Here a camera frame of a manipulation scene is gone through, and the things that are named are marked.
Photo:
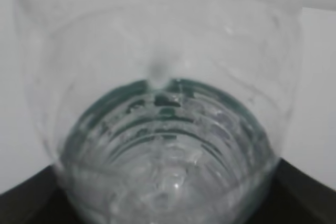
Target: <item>white wall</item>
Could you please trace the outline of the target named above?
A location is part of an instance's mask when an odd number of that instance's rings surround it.
[[[305,9],[303,69],[284,157],[336,189],[336,12]]]
[[[49,163],[23,96],[11,3],[0,0],[0,193]]]
[[[302,23],[302,83],[284,157],[336,189],[336,12],[305,9]],[[0,193],[49,164],[26,108],[17,51],[11,0],[0,0]]]

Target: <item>clear plastic bottle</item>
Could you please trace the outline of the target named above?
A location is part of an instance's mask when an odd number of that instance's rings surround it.
[[[281,154],[299,0],[16,0],[24,79],[92,224],[240,224]]]

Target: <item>bottle bottom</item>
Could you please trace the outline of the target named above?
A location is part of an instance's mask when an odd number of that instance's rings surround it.
[[[61,162],[88,223],[233,224],[262,199],[277,157],[239,101],[177,79],[106,94],[73,127]]]

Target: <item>white background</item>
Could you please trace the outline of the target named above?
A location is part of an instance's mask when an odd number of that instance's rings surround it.
[[[336,9],[336,0],[305,0]],[[303,70],[284,158],[336,189],[336,12],[303,10]],[[25,103],[12,0],[0,0],[0,193],[49,164]]]

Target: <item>dark surface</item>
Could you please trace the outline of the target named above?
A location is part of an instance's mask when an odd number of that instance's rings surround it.
[[[53,187],[55,191],[46,203]],[[42,207],[36,211],[38,203]],[[282,161],[269,196],[246,224],[335,223],[336,193]],[[49,168],[0,197],[0,224],[82,222],[64,193],[55,187],[55,178]]]

